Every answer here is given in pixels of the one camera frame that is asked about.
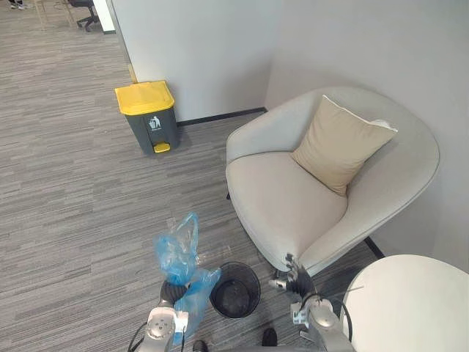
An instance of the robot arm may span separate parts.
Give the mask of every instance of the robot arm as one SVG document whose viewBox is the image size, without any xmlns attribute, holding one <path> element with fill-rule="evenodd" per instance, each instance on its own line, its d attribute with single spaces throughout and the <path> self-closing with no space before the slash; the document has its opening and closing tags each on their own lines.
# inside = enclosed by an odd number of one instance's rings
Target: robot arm
<svg viewBox="0 0 469 352">
<path fill-rule="evenodd" d="M 174 303 L 184 296 L 185 286 L 171 285 L 164 282 L 161 288 L 160 302 L 150 312 L 143 341 L 138 348 L 129 351 L 168 352 L 171 349 L 174 334 L 184 333 L 188 325 L 188 313 L 174 310 Z"/>
<path fill-rule="evenodd" d="M 334 314 L 329 300 L 316 293 L 311 277 L 303 266 L 299 266 L 289 254 L 287 265 L 291 270 L 288 280 L 270 280 L 270 285 L 298 293 L 303 302 L 290 306 L 294 324 L 304 324 L 309 333 L 306 338 L 314 342 L 320 351 L 355 352 L 352 344 L 342 332 L 339 318 Z"/>
</svg>

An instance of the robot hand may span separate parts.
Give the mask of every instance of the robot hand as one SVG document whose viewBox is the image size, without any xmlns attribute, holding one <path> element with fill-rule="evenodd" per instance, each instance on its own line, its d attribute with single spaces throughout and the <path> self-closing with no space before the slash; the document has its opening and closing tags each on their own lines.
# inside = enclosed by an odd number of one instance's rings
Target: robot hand
<svg viewBox="0 0 469 352">
<path fill-rule="evenodd" d="M 287 261 L 287 267 L 290 269 L 287 274 L 287 280 L 270 280 L 269 285 L 298 293 L 301 298 L 316 293 L 313 280 L 309 276 L 308 271 L 302 265 L 299 265 L 291 254 L 287 254 L 285 260 Z"/>
</svg>

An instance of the gray carpet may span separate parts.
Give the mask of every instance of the gray carpet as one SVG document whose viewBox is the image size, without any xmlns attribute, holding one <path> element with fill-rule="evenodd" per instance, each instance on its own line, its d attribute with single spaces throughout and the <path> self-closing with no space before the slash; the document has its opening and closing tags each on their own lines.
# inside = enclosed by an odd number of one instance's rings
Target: gray carpet
<svg viewBox="0 0 469 352">
<path fill-rule="evenodd" d="M 152 236 L 190 210 L 200 265 L 243 261 L 262 283 L 254 314 L 228 320 L 209 307 L 196 337 L 258 345 L 273 326 L 280 343 L 308 345 L 292 297 L 267 286 L 273 269 L 225 200 L 226 137 L 254 116 L 187 126 L 179 149 L 143 156 L 114 97 L 130 83 L 117 37 L 69 28 L 46 4 L 44 32 L 34 9 L 0 8 L 0 351 L 126 351 L 163 281 Z M 314 281 L 341 292 L 374 260 L 361 243 Z"/>
</svg>

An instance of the white wall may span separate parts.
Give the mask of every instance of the white wall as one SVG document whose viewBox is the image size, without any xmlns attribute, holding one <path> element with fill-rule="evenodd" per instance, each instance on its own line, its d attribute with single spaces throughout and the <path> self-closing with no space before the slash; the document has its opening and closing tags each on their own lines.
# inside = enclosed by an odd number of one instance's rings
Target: white wall
<svg viewBox="0 0 469 352">
<path fill-rule="evenodd" d="M 465 0 L 287 0 L 266 107 L 362 86 L 401 103 L 440 145 L 430 187 L 372 238 L 469 271 L 469 15 Z"/>
<path fill-rule="evenodd" d="M 264 106 L 281 0 L 113 0 L 138 81 L 166 79 L 179 121 Z"/>
<path fill-rule="evenodd" d="M 114 24 L 112 23 L 111 15 L 109 14 L 109 8 L 106 0 L 94 0 L 95 9 L 97 16 L 100 18 L 101 26 L 104 32 L 114 30 Z"/>
</svg>

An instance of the beige throw pillow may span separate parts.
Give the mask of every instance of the beige throw pillow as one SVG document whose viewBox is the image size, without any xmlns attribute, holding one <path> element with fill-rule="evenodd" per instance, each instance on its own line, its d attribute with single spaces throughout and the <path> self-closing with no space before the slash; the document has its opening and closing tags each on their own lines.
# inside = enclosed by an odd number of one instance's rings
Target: beige throw pillow
<svg viewBox="0 0 469 352">
<path fill-rule="evenodd" d="M 325 95 L 292 157 L 328 188 L 345 197 L 366 159 L 397 133 L 385 121 L 368 122 Z"/>
</svg>

